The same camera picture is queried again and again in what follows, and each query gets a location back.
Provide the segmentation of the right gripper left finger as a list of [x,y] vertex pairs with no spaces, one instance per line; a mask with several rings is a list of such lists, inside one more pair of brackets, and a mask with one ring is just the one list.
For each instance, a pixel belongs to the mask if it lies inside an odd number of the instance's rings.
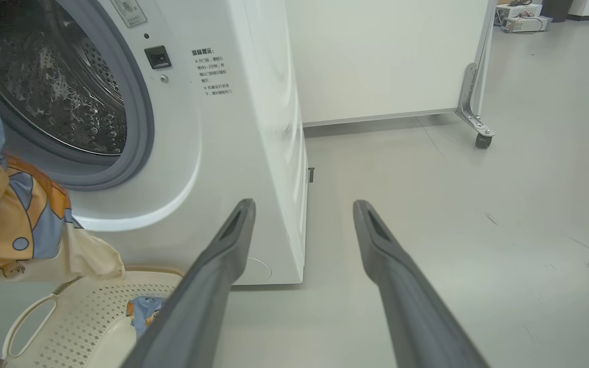
[[256,219],[239,201],[201,252],[123,367],[211,367],[232,284],[244,273]]

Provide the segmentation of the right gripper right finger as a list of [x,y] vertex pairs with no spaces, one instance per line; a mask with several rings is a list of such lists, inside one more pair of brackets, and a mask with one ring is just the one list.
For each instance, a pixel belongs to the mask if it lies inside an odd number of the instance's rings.
[[366,200],[353,203],[358,247],[378,286],[399,367],[487,367],[466,331]]

